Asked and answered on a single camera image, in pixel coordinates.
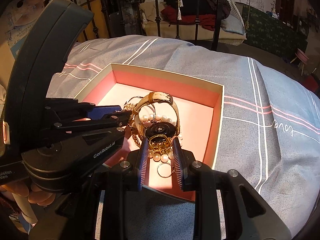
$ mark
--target white tassel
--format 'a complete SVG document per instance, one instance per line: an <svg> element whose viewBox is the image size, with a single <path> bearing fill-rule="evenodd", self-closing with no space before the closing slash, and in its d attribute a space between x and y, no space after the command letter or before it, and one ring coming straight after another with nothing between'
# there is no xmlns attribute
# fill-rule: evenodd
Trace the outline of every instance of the white tassel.
<svg viewBox="0 0 320 240"><path fill-rule="evenodd" d="M178 8L178 20L180 21L180 20L182 20L181 19L181 12L180 12L180 8Z"/></svg>
<svg viewBox="0 0 320 240"><path fill-rule="evenodd" d="M182 0L180 0L180 7L183 7L183 3L182 3Z"/></svg>

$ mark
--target poster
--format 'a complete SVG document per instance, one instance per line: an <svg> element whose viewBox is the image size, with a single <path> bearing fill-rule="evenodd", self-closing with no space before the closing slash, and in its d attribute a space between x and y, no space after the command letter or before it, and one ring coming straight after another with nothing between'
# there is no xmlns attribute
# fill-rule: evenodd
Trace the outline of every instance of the poster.
<svg viewBox="0 0 320 240"><path fill-rule="evenodd" d="M44 10L44 0L23 0L22 6L18 7L19 1L13 0L3 13L4 34L15 59L29 30Z"/></svg>

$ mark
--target rope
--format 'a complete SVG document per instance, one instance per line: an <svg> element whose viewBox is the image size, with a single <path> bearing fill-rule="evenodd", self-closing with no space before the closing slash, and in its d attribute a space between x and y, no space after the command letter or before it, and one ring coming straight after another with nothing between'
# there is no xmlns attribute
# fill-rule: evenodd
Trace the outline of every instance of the rope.
<svg viewBox="0 0 320 240"><path fill-rule="evenodd" d="M178 20L181 20L181 12L180 12L180 7L183 7L182 0L178 0Z"/></svg>
<svg viewBox="0 0 320 240"><path fill-rule="evenodd" d="M250 4L251 4L251 0L249 0L248 19L247 19L247 22L245 23L245 30L246 31L248 31L248 29L249 29Z"/></svg>

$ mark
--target pink stool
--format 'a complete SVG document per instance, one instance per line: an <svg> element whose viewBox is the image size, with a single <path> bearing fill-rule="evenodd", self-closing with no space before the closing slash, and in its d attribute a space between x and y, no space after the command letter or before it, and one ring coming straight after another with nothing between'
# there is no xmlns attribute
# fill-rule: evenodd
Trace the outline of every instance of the pink stool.
<svg viewBox="0 0 320 240"><path fill-rule="evenodd" d="M299 63L298 67L300 67L300 65L302 65L302 71L301 71L301 76L303 74L303 67L304 65L307 64L308 62L308 57L302 52L301 49L298 49L297 53L295 53L296 57L290 61L290 63L294 62L297 58L299 58L301 60L301 62Z"/></svg>

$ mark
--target pink stripe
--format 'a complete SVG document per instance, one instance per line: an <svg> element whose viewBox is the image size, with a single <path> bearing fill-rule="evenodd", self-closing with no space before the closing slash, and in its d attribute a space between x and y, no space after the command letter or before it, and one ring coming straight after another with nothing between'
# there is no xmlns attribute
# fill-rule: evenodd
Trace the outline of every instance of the pink stripe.
<svg viewBox="0 0 320 240"><path fill-rule="evenodd" d="M261 106L257 106L257 105L255 105L255 104L252 104L252 103L248 102L248 101L244 101L244 100L242 100L242 99L234 98L234 97L230 97L230 96L224 96L224 97L225 97L225 98L235 99L235 100L238 100L238 101L241 101L241 102L247 103L247 104L249 104L249 105L251 105L251 106L258 107L258 108L260 108L260 109L266 109L266 108L271 107L270 105L269 105L269 106L263 106L263 107L261 107Z"/></svg>
<svg viewBox="0 0 320 240"><path fill-rule="evenodd" d="M254 110L254 109L251 109L251 108L249 108L249 107L238 105L238 104L236 104L236 103L232 103L232 102L224 102L224 103L225 103L225 104L228 104L228 105L239 106L239 107L241 107L241 108L250 110L250 111L255 112L255 113L258 113L258 114L271 114L271 113L272 113L272 110L271 110L271 111L268 111L268 112L262 113L262 112L259 112L259 111Z"/></svg>
<svg viewBox="0 0 320 240"><path fill-rule="evenodd" d="M92 69L92 68L89 68L89 67L87 67L87 68L80 68L79 66L76 66L76 68L81 69L81 70L87 70L87 69L90 69L90 70L92 70L92 71L94 71L94 72L96 72L96 73L99 73L99 72L98 72L98 71L96 71L95 69Z"/></svg>
<svg viewBox="0 0 320 240"><path fill-rule="evenodd" d="M320 133L318 133L317 131L313 130L312 128L306 126L304 123L300 123L300 122L297 122L297 121L295 121L295 120L291 120L291 119L286 118L286 117L284 117L284 116L282 116L282 115L280 115L280 114L275 113L274 111L272 111L272 112L273 112L275 115L277 115L277 116L280 116L280 117L282 117L282 118L284 118L284 119L286 119L286 120L288 120L288 121L295 122L295 123L297 123L297 124L301 124L301 125L307 127L308 129L314 131L315 133L320 134Z"/></svg>
<svg viewBox="0 0 320 240"><path fill-rule="evenodd" d="M102 70L102 68L99 68L99 67L97 67L96 65L94 65L94 64L92 64L92 63L88 63L88 64L82 64L82 63L80 63L80 65L81 65L81 66L88 66L88 65L91 65L91 66L96 67L96 68L97 68L97 69L99 69L99 70Z"/></svg>
<svg viewBox="0 0 320 240"><path fill-rule="evenodd" d="M257 106L257 105L255 105L255 104L252 104L252 103L250 103L250 102L248 102L248 101L245 101L245 100L242 100L242 99L239 99L239 98L234 98L234 97L231 97L231 96L224 96L224 97L225 97L225 98L235 99L235 100L238 100L238 101L247 103L247 104L249 104L249 105L251 105L251 106L256 106L256 107L261 108L261 106ZM270 106L264 106L264 107L262 107L262 109L269 108L269 107L270 107ZM316 128L315 126L313 126L311 123L308 123L307 121L305 121L305 120L303 120L303 119L301 119L301 118L299 118L299 117L296 117L296 116L294 116L294 115L292 115L292 114L287 114L287 113L285 113L285 112L282 112L281 110L275 108L274 106L271 106L271 107L272 107L273 109L281 112L282 114L285 114L285 115L287 115L287 116L296 118L296 119L298 119L298 120L300 120L300 121L303 121L303 122L305 122L306 124L312 126L314 129L320 130L319 128Z"/></svg>
<svg viewBox="0 0 320 240"><path fill-rule="evenodd" d="M67 65L67 66L75 66L75 67L77 66L77 65L69 65L69 64L67 64L67 63L65 63L65 65Z"/></svg>
<svg viewBox="0 0 320 240"><path fill-rule="evenodd" d="M277 108L275 108L275 107L273 107L273 106L271 106L271 107L272 107L273 109L279 111L279 112L282 113L282 114L285 114L285 115L287 115L287 116L291 116L291 117L293 117L293 118L296 118L296 119L298 119L298 120L300 120L300 121L303 121L303 122L307 123L308 125L310 125L310 126L313 127L314 129L320 130L320 129L314 127L311 123L308 123L307 121L305 121L305 120L303 120L303 119L301 119L301 118L298 118L298 117L296 117L296 116L294 116L294 115L292 115L292 114L284 113L284 112L282 112L281 110L279 110L279 109L277 109Z"/></svg>

